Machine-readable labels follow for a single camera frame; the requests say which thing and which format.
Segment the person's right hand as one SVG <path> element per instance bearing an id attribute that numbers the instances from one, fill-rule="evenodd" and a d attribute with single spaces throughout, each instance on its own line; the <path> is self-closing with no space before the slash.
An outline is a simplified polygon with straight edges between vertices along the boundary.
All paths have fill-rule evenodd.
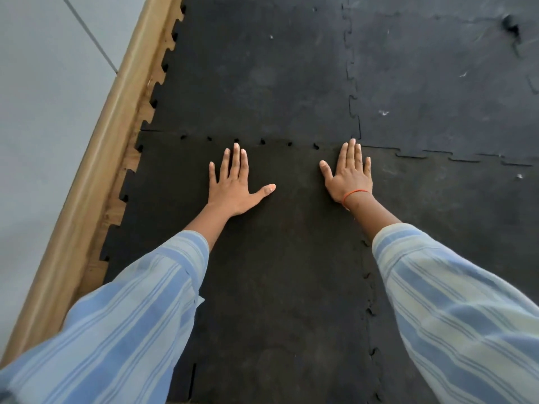
<path id="1" fill-rule="evenodd" d="M 366 158 L 362 155 L 361 144 L 356 141 L 355 146 L 355 165 L 356 169 L 346 169 L 346 143 L 344 143 L 340 149 L 337 164 L 333 174 L 335 177 L 332 182 L 325 182 L 325 187 L 333 199 L 334 202 L 340 203 L 343 196 L 350 192 L 351 190 L 364 189 L 368 190 L 371 193 L 373 192 L 373 178 L 368 178 L 363 173 L 363 164 Z M 349 196 L 346 201 L 348 203 L 351 201 Z"/>

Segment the person's left hand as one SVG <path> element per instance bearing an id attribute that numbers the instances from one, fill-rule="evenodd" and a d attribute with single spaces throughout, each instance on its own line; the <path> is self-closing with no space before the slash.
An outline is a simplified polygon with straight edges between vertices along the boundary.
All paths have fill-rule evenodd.
<path id="1" fill-rule="evenodd" d="M 238 179 L 230 179 L 232 149 L 225 149 L 219 174 L 218 184 L 210 186 L 206 208 L 215 211 L 226 218 L 244 214 L 260 202 L 252 202 L 248 188 L 248 156 L 245 149 L 240 147 L 240 173 Z"/>

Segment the person's right forearm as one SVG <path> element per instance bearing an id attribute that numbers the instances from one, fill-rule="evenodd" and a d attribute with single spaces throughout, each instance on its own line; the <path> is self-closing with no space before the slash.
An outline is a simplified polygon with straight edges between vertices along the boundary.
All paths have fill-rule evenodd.
<path id="1" fill-rule="evenodd" d="M 374 234 L 398 332 L 440 404 L 539 404 L 539 306 L 372 194 L 348 208 Z"/>

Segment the person's left forearm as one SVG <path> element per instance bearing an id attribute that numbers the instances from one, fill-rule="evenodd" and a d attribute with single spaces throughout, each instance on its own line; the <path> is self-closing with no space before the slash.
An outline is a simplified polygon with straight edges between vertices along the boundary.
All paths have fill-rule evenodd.
<path id="1" fill-rule="evenodd" d="M 61 332 L 0 371 L 0 404 L 165 404 L 202 300 L 208 240 L 232 214 L 208 204 L 185 230 L 79 300 Z"/>

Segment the orange wrist band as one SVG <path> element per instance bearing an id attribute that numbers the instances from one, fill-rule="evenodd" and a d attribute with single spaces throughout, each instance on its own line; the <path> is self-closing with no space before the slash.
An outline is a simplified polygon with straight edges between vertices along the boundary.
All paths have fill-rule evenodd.
<path id="1" fill-rule="evenodd" d="M 354 195 L 355 193 L 367 193 L 367 194 L 371 194 L 370 191 L 364 190 L 364 189 L 356 189 L 356 190 L 351 190 L 350 192 L 347 192 L 347 193 L 343 196 L 342 201 L 341 201 L 341 205 L 342 205 L 346 210 L 349 210 L 349 208 L 348 208 L 347 205 L 346 205 L 347 198 L 348 198 L 349 196 Z"/>

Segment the black interlocking foam mat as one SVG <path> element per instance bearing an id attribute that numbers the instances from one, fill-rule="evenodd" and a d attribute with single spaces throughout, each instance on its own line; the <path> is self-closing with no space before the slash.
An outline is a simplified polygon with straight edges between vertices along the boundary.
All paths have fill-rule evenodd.
<path id="1" fill-rule="evenodd" d="M 140 132 L 127 203 L 106 236 L 104 282 L 184 228 L 208 195 L 231 137 Z M 205 301 L 165 387 L 169 400 L 222 404 L 367 401 L 369 290 L 359 225 L 325 189 L 319 162 L 335 165 L 342 143 L 240 141 L 249 188 L 273 194 L 226 224 L 200 288 Z"/>
<path id="2" fill-rule="evenodd" d="M 539 157 L 539 0 L 347 0 L 366 145 Z"/>
<path id="3" fill-rule="evenodd" d="M 457 254 L 505 279 L 539 305 L 539 160 L 445 152 L 402 157 L 363 147 L 373 161 L 374 196 Z M 362 248 L 368 285 L 366 330 L 374 391 L 368 404 L 438 404 L 410 360 L 376 267 Z"/>
<path id="4" fill-rule="evenodd" d="M 360 139 L 342 0 L 183 0 L 141 130 L 313 143 Z"/>

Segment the wooden table edge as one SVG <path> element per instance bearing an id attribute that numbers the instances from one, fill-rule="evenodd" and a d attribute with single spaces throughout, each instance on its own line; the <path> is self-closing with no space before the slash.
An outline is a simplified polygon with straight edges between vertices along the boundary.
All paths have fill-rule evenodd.
<path id="1" fill-rule="evenodd" d="M 137 168 L 133 148 L 149 99 L 165 80 L 161 62 L 174 49 L 172 27 L 182 21 L 183 0 L 146 0 L 126 54 L 54 227 L 42 261 L 4 351 L 0 368 L 57 334 L 69 309 L 98 289 L 107 269 L 99 252 L 125 204 L 114 198 L 128 168 Z"/>

